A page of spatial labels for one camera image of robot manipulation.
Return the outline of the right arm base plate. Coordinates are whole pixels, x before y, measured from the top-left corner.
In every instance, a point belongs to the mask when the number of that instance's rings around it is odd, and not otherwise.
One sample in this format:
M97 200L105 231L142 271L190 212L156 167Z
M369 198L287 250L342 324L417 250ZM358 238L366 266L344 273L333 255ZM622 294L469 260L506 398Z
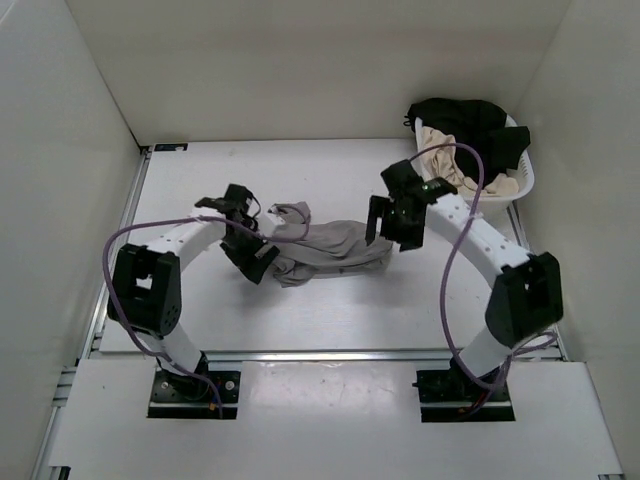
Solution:
M449 369L418 370L412 386L418 391L422 423L516 420L506 383L490 391Z

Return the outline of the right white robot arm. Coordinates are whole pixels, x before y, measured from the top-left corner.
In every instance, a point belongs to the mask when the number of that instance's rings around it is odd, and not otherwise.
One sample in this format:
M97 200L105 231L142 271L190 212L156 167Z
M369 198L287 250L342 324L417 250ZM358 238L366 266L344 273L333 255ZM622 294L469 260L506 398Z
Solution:
M449 387L470 400L501 386L507 366L531 341L545 335L564 316L560 265L550 253L534 254L507 240L442 179L419 183L406 193L372 196L365 240L382 237L402 250L422 246L425 230L452 249L439 287L439 311L451 351ZM464 348L456 347L449 326L447 286L456 256L462 255L490 288L484 326Z

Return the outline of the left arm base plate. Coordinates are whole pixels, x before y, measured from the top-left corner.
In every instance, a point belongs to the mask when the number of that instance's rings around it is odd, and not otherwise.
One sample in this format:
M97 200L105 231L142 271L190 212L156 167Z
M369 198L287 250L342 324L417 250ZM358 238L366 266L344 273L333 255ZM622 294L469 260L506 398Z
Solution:
M157 368L149 396L151 419L235 420L241 385L238 370L210 370L210 381L220 394L222 409L210 387L191 377L180 377Z

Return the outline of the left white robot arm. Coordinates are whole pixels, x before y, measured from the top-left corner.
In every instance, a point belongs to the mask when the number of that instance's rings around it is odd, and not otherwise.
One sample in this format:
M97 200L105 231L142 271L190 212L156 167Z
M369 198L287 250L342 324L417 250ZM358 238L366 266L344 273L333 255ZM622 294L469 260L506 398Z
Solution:
M267 240L284 221L270 209L251 214L256 201L246 187L231 184L221 198L198 200L191 214L142 245L128 243L116 256L107 315L127 331L188 400L206 395L210 377L205 355L179 325L182 273L218 244L249 281L257 284L279 254Z

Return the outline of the grey trousers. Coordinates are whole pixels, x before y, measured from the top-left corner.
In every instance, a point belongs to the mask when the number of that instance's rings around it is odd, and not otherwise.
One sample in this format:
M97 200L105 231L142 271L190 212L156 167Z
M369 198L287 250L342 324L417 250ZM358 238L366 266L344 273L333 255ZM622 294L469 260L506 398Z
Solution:
M368 243L367 225L362 222L313 224L305 202L275 204L269 211L284 221L275 235L296 240L279 243L279 254L271 264L272 275L283 288L299 287L314 278L382 271L391 260L393 243L382 237Z

